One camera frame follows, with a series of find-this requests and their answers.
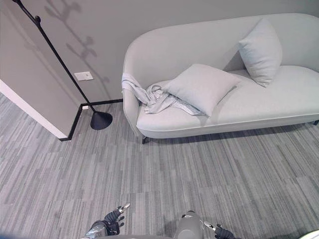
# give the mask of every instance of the black floor lamp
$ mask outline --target black floor lamp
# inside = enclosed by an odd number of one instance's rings
[[[71,78],[71,80],[73,81],[74,85],[76,86],[76,88],[79,90],[79,92],[81,93],[81,95],[83,96],[83,98],[86,100],[86,102],[88,103],[89,107],[93,110],[93,115],[92,115],[92,119],[91,119],[91,128],[96,129],[96,130],[100,130],[100,129],[104,129],[107,126],[109,126],[112,123],[113,117],[109,114],[109,113],[105,113],[105,112],[100,112],[100,111],[96,111],[91,102],[88,100],[88,98],[85,96],[85,94],[83,93],[83,91],[81,90],[81,88],[79,87],[78,83],[76,83],[74,77],[72,76],[72,74],[70,73],[69,69],[66,67],[66,65],[64,64],[64,62],[62,61],[61,57],[59,56],[59,54],[57,53],[57,51],[55,50],[54,46],[52,45],[50,39],[48,38],[48,36],[45,34],[43,28],[41,27],[41,19],[39,16],[35,16],[33,17],[31,15],[31,13],[24,7],[24,5],[22,4],[22,2],[20,0],[12,0],[15,3],[17,3],[20,8],[24,11],[24,13],[31,19],[31,21],[37,26],[37,28],[39,29],[39,31],[41,32],[42,36],[44,37],[44,39],[46,40],[46,42],[48,43],[48,45],[50,46],[51,50],[53,51],[54,55],[56,56],[56,58],[59,60],[59,62],[61,63],[62,67],[64,68],[64,70],[66,71],[66,73],[68,74],[68,76]]]

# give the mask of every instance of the light switch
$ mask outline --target light switch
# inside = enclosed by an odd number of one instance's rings
[[[89,71],[74,73],[74,75],[78,79],[78,81],[93,80],[93,77]]]

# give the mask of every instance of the lamp base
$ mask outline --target lamp base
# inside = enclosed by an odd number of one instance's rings
[[[91,119],[91,128],[100,130],[112,123],[113,117],[109,113],[95,111]]]

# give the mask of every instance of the sofa cushion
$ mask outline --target sofa cushion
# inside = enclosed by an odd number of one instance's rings
[[[242,130],[237,125],[243,122],[244,129],[249,129],[276,126],[276,122],[281,125],[285,119],[293,124],[291,118],[299,118],[296,123],[302,122],[301,118],[303,122],[319,119],[318,72],[299,66],[281,66],[267,88],[253,82],[245,70],[230,73],[242,81],[219,102],[211,117],[191,116],[172,107],[158,114],[145,114],[142,105],[137,128],[145,136],[167,138]]]
[[[248,36],[239,41],[239,52],[251,78],[267,87],[283,59],[280,41],[268,20],[261,19]]]
[[[193,64],[163,87],[164,91],[211,116],[218,102],[240,80],[217,68]]]

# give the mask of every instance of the black baseboard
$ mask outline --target black baseboard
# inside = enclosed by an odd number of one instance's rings
[[[123,102],[123,99],[110,100],[110,101],[98,101],[98,102],[92,102],[91,104],[92,104],[93,106],[98,106],[98,105],[113,104],[113,103],[119,103],[119,102]],[[89,105],[88,103],[80,104],[79,109],[78,109],[78,113],[77,113],[76,116],[75,116],[75,119],[74,119],[74,122],[73,122],[73,125],[72,125],[72,127],[71,127],[71,130],[70,130],[70,133],[69,133],[68,137],[67,137],[67,138],[59,138],[60,141],[69,141],[69,140],[72,139],[72,136],[73,136],[73,134],[74,134],[75,127],[76,127],[76,125],[78,124],[80,115],[81,115],[81,113],[82,113],[82,107],[83,107],[83,106],[88,106],[88,105]]]

